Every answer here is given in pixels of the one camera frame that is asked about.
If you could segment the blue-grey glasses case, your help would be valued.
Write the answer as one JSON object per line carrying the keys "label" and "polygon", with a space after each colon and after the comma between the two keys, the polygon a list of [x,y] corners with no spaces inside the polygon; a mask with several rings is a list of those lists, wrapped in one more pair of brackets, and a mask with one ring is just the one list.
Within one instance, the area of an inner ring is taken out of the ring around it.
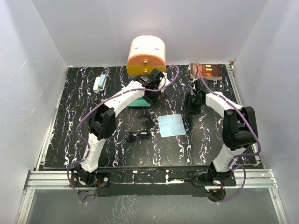
{"label": "blue-grey glasses case", "polygon": [[136,99],[128,105],[129,108],[151,108],[152,106],[143,97]]}

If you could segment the light blue cleaning cloth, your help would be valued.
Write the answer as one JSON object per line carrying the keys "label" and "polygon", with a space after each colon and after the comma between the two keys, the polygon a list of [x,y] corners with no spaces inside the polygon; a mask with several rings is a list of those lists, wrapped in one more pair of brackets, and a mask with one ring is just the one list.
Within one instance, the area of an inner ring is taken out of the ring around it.
{"label": "light blue cleaning cloth", "polygon": [[186,134],[181,114],[159,116],[158,125],[162,138]]}

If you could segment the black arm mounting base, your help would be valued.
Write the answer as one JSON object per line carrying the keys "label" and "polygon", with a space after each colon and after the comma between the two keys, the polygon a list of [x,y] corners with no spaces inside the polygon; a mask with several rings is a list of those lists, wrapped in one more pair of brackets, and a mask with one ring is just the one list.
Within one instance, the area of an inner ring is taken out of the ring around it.
{"label": "black arm mounting base", "polygon": [[218,202],[225,198],[226,187],[236,186],[232,171],[216,172],[212,165],[99,167],[91,173],[78,166],[68,172],[70,187],[78,194],[91,189],[94,197],[189,195]]}

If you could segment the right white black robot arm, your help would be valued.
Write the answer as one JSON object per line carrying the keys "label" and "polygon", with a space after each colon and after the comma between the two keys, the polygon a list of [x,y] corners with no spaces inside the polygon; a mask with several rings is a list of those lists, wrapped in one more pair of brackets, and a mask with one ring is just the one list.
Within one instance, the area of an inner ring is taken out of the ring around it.
{"label": "right white black robot arm", "polygon": [[233,164],[239,155],[256,143],[258,133],[254,109],[235,104],[206,81],[204,78],[193,82],[192,92],[185,95],[183,113],[190,116],[200,114],[205,105],[221,115],[223,145],[208,172],[198,176],[193,173],[191,178],[195,183],[219,185],[231,177]]}

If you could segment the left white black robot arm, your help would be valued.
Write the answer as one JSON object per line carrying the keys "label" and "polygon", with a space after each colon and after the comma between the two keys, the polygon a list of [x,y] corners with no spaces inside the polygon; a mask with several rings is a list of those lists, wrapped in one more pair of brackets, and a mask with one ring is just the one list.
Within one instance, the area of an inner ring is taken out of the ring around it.
{"label": "left white black robot arm", "polygon": [[165,73],[154,69],[150,74],[138,75],[129,84],[104,102],[94,104],[88,116],[88,140],[82,161],[76,168],[81,184],[92,186],[103,146],[116,130],[116,118],[133,101],[143,98],[149,103],[161,94],[169,83]]}

